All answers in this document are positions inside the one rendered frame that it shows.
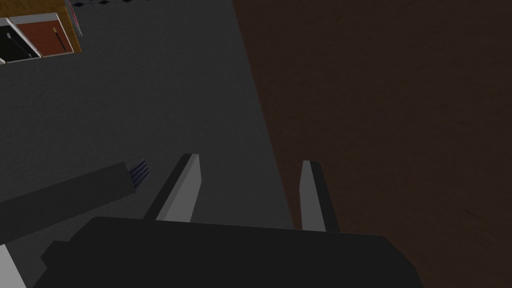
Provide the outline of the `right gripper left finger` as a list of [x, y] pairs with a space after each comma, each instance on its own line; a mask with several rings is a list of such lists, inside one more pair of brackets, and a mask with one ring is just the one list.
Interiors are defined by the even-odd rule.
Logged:
[[143, 219], [189, 223], [201, 184], [202, 174], [199, 155], [183, 154], [163, 187], [157, 193]]

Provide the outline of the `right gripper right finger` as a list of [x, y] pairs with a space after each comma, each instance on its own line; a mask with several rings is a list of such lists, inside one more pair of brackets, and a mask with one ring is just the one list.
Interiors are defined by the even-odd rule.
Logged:
[[303, 230], [340, 232], [325, 175], [318, 161], [302, 162], [299, 200]]

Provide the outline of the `dark grey long bar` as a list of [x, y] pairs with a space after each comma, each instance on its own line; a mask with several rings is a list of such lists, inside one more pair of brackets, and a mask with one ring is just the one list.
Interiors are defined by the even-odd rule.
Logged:
[[145, 160], [119, 162], [0, 202], [0, 246], [134, 194], [149, 174]]

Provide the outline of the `wooden cabinet with red-brown door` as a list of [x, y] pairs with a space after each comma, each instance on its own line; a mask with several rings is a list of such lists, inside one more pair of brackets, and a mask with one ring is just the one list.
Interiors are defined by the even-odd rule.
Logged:
[[0, 0], [0, 65], [80, 54], [71, 0]]

